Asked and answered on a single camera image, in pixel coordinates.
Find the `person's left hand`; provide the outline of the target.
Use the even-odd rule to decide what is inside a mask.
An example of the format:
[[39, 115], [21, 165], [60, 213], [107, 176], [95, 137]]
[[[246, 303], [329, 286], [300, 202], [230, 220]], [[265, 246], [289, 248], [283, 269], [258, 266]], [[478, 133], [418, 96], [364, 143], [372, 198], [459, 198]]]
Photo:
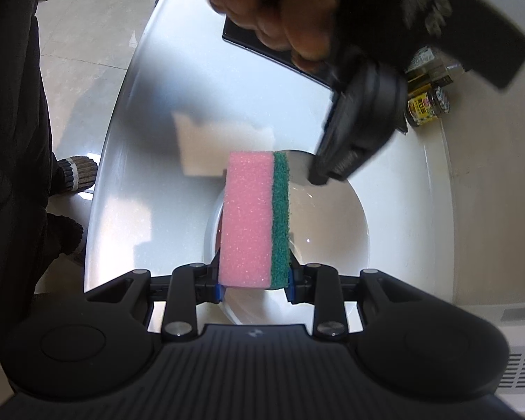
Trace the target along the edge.
[[266, 7], [261, 0], [208, 1], [215, 12], [255, 32], [268, 48], [289, 51], [300, 70], [319, 69], [330, 54], [338, 0], [281, 0], [277, 8]]

